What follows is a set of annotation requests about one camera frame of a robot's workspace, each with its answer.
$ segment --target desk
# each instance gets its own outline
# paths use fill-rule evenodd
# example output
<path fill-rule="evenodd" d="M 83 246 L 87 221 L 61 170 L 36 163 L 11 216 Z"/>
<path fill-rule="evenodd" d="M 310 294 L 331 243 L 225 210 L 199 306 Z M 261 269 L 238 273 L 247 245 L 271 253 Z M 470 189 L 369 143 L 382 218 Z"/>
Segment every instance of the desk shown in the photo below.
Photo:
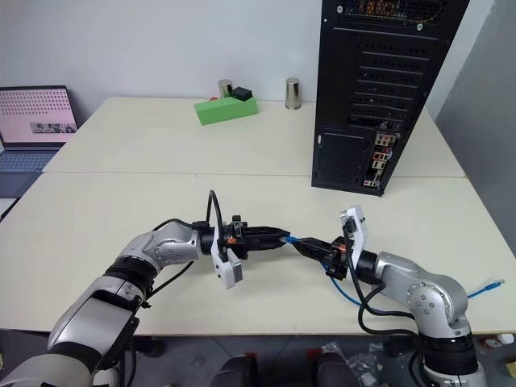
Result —
<path fill-rule="evenodd" d="M 48 331 L 134 236 L 170 217 L 205 215 L 215 189 L 225 219 L 281 227 L 298 237 L 333 240 L 338 213 L 361 203 L 367 248 L 405 256 L 466 290 L 507 283 L 471 300 L 475 332 L 516 331 L 516 260 L 464 178 L 394 177 L 383 198 L 317 189 L 309 177 L 45 173 L 0 223 L 0 327 Z M 159 285 L 179 268 L 166 268 Z M 320 265 L 290 247 L 257 252 L 243 282 L 225 290 L 211 258 L 141 310 L 137 333 L 149 335 L 361 334 L 357 308 L 340 296 Z M 351 294 L 350 285 L 343 285 Z M 398 308 L 379 296 L 378 308 Z M 376 328 L 410 321 L 368 318 Z"/>
<path fill-rule="evenodd" d="M 259 102 L 257 115 L 203 127 L 199 101 L 108 99 L 44 171 L 311 175 L 314 103 Z M 426 110 L 394 176 L 464 176 Z"/>

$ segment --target silver cup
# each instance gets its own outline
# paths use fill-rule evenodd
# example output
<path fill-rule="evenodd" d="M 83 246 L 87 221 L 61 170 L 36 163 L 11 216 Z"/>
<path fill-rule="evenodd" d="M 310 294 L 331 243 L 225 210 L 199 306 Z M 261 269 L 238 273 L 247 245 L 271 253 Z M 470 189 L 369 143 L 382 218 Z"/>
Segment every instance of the silver cup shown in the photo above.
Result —
<path fill-rule="evenodd" d="M 218 91 L 220 98 L 227 98 L 233 95 L 233 82 L 230 79 L 221 79 L 218 81 Z"/>
<path fill-rule="evenodd" d="M 301 96 L 299 94 L 299 80 L 297 78 L 287 79 L 285 107 L 287 109 L 299 109 L 301 107 Z"/>

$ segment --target laptop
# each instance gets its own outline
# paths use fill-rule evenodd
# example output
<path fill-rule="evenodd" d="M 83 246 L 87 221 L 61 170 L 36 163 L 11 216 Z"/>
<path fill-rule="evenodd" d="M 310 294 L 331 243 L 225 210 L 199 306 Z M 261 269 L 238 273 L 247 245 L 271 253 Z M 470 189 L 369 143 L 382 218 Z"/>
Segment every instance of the laptop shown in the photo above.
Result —
<path fill-rule="evenodd" d="M 0 198 L 20 198 L 75 132 L 65 86 L 0 87 Z"/>

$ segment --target black pc case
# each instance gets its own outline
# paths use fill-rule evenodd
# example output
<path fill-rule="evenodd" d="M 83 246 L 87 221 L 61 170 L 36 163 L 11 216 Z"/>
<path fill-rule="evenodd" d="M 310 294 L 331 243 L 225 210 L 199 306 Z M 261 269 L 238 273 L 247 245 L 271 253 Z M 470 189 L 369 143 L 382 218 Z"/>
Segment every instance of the black pc case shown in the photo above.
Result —
<path fill-rule="evenodd" d="M 469 0 L 322 0 L 312 186 L 381 196 Z"/>

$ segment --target green box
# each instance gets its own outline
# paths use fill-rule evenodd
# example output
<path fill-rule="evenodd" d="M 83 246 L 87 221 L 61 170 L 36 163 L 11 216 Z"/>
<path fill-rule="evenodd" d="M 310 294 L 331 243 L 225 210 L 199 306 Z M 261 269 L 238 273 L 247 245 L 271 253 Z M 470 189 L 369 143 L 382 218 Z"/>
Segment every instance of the green box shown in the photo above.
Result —
<path fill-rule="evenodd" d="M 228 119 L 238 119 L 258 113 L 258 105 L 254 97 L 240 101 L 233 97 L 200 102 L 193 105 L 202 125 L 219 123 Z"/>

